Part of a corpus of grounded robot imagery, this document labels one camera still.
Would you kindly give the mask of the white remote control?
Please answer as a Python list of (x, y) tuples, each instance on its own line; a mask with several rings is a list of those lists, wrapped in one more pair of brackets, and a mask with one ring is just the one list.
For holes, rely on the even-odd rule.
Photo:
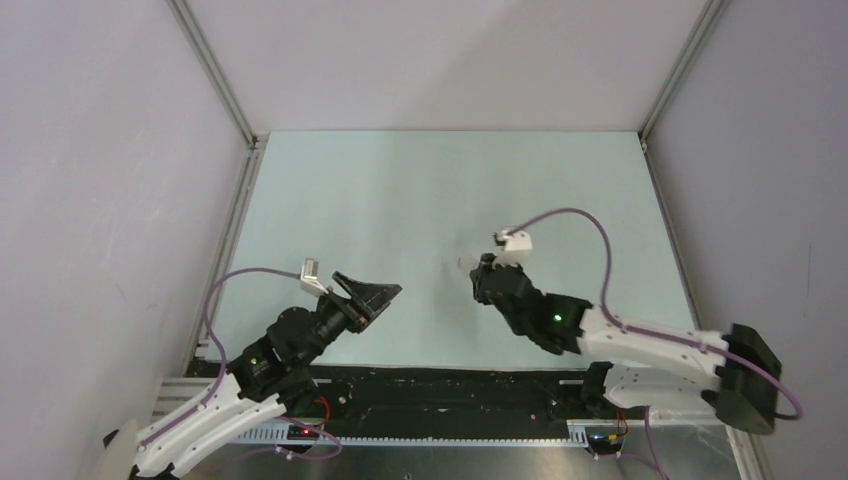
[(480, 257), (472, 253), (462, 253), (457, 257), (457, 268), (464, 274), (469, 274), (480, 265)]

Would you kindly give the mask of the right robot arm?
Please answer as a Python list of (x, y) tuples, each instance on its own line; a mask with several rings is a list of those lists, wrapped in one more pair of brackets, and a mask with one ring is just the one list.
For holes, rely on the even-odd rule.
[(727, 426), (771, 435), (782, 363), (760, 333), (675, 330), (613, 316), (585, 299), (545, 293), (523, 267), (483, 255), (469, 272), (473, 299), (494, 307), (513, 334), (553, 355), (595, 357), (580, 392), (598, 418), (617, 408), (709, 406)]

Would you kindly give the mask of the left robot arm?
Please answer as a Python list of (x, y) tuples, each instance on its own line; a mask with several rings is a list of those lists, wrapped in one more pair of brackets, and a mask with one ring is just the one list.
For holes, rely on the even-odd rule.
[(367, 283), (339, 272), (336, 293), (321, 284), (317, 263), (290, 273), (313, 295), (313, 309), (283, 310), (266, 333), (232, 360), (223, 358), (210, 386), (146, 427), (130, 421), (104, 437), (98, 479), (179, 479), (241, 434), (314, 406), (314, 360), (343, 333), (365, 331), (400, 294), (399, 284)]

